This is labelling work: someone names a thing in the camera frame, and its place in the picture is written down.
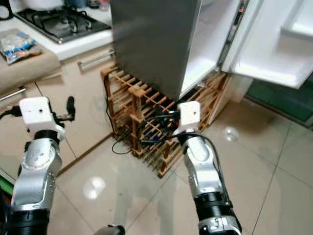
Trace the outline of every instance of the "stove burner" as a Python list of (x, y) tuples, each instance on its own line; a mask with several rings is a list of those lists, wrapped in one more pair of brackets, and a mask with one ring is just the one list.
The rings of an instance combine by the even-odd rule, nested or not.
[(15, 16), (60, 44), (111, 28), (74, 7), (64, 6), (50, 11), (26, 9)]

